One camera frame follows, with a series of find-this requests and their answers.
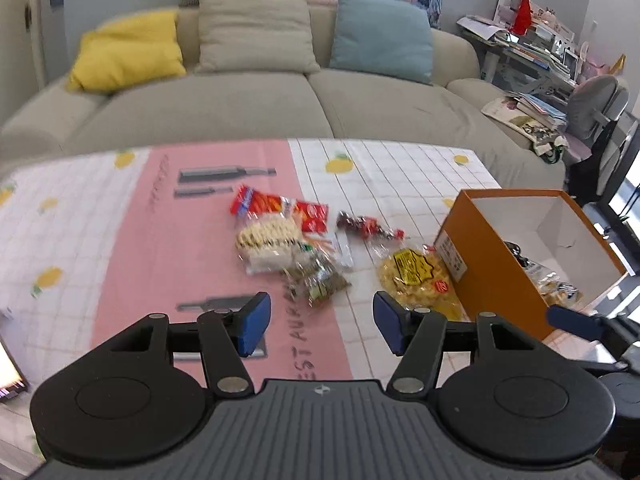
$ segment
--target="gray chair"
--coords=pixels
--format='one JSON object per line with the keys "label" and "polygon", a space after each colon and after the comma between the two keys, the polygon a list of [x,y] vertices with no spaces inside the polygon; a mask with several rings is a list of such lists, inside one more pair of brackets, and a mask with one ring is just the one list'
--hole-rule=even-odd
{"label": "gray chair", "polygon": [[[587,199],[584,196],[584,200],[594,202],[594,197],[602,195],[622,158],[628,135],[615,126],[628,102],[629,90],[624,82],[612,75],[601,75],[589,79],[578,86],[569,99],[566,110],[568,121],[566,138],[569,147],[564,152],[563,160],[570,180],[577,178],[577,174],[581,175],[580,178],[584,178],[587,167],[590,171],[597,172],[595,189],[593,193],[587,193],[590,197]],[[603,133],[609,138],[600,139],[600,142],[597,142]],[[578,163],[582,164],[581,170],[572,172],[572,166]]]}

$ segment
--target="cardboard box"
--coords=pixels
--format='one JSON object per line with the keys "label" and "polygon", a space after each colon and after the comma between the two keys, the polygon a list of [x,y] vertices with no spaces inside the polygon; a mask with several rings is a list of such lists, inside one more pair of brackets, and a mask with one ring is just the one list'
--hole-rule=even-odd
{"label": "cardboard box", "polygon": [[559,190],[462,190],[436,247],[467,315],[495,312],[540,340],[554,329],[547,305],[503,241],[576,286],[574,307],[595,307],[626,275],[625,267],[578,205]]}

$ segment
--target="yellow pillow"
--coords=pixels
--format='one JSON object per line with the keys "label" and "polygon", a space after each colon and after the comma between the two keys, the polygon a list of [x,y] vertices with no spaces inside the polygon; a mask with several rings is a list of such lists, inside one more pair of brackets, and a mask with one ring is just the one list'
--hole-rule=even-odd
{"label": "yellow pillow", "polygon": [[137,14],[84,34],[66,88],[110,93],[184,76],[175,15],[174,10]]}

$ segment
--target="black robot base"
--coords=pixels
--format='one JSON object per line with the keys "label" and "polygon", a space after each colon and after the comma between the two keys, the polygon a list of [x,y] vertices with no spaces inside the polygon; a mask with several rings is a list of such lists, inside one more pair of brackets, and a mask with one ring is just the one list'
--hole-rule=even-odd
{"label": "black robot base", "polygon": [[[593,455],[615,406],[590,370],[495,314],[447,322],[384,292],[373,314],[402,356],[386,391],[273,379],[255,392],[240,357],[269,324],[266,293],[194,323],[150,314],[36,391],[31,420],[47,462],[32,478],[617,478]],[[436,388],[446,351],[471,352],[472,365]],[[173,352],[200,352],[207,388],[173,367]]]}

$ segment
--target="round black disc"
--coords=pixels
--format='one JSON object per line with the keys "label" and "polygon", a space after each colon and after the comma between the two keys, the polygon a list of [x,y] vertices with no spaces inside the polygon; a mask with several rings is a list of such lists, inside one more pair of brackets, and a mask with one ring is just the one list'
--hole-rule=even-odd
{"label": "round black disc", "polygon": [[613,422],[597,379],[539,352],[498,355],[453,374],[438,411],[455,437],[502,462],[555,465],[594,451]]}
{"label": "round black disc", "polygon": [[640,431],[640,378],[619,372],[602,376],[600,381],[616,403],[616,420],[605,446],[612,451],[627,451],[635,446]]}
{"label": "round black disc", "polygon": [[114,352],[91,364],[65,368],[34,393],[45,454],[94,467],[142,462],[180,444],[204,416],[202,388],[169,363]]}

